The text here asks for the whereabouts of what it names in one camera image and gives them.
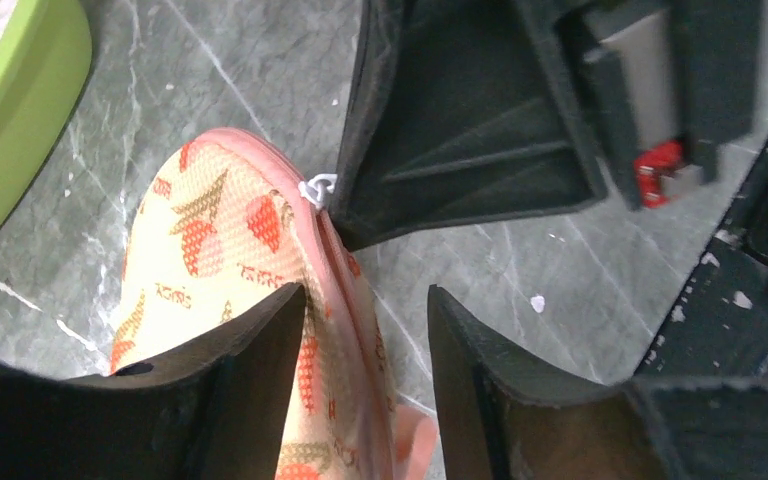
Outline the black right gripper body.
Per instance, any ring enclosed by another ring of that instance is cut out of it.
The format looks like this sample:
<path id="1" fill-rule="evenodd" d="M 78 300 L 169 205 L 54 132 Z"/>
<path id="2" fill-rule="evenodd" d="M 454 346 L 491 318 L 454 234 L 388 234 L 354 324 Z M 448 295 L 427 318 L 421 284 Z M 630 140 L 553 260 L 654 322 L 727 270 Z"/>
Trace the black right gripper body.
<path id="1" fill-rule="evenodd" d="M 768 379 L 768 139 L 636 371 Z"/>

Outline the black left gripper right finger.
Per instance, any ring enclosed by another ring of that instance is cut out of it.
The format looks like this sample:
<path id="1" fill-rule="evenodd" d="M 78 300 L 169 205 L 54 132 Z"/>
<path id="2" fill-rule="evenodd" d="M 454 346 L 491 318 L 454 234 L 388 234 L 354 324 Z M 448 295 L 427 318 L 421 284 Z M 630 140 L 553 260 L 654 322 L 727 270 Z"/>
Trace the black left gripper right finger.
<path id="1" fill-rule="evenodd" d="M 428 340 L 450 479 L 768 479 L 768 380 L 560 369 L 431 286 Z"/>

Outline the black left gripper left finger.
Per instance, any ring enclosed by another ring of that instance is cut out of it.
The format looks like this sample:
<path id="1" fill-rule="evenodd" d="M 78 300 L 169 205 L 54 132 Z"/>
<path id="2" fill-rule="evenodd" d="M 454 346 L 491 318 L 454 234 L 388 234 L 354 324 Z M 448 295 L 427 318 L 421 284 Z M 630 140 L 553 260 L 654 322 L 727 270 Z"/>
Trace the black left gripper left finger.
<path id="1" fill-rule="evenodd" d="M 111 376 L 0 363 L 0 479 L 273 478 L 305 306 L 287 284 Z"/>

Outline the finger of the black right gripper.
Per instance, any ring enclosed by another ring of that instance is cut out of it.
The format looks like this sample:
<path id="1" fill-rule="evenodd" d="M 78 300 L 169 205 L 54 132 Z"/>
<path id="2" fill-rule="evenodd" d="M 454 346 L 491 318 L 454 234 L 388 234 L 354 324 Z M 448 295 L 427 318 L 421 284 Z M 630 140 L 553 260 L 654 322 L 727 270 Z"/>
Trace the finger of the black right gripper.
<path id="1" fill-rule="evenodd" d="M 366 1 L 330 216 L 350 250 L 603 200 L 558 22 L 579 1 Z"/>
<path id="2" fill-rule="evenodd" d="M 575 1 L 556 24 L 576 93 L 626 205 L 714 181 L 753 128 L 760 1 Z"/>

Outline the peach floral mesh laundry bag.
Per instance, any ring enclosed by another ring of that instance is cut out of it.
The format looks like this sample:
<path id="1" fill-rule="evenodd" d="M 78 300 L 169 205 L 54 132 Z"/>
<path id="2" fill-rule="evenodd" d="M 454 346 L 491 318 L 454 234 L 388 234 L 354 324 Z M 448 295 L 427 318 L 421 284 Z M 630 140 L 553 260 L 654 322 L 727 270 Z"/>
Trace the peach floral mesh laundry bag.
<path id="1" fill-rule="evenodd" d="M 298 282 L 307 303 L 277 479 L 421 479 L 434 421 L 399 403 L 374 296 L 270 142 L 210 130 L 160 168 L 125 251 L 111 368 L 176 347 Z"/>

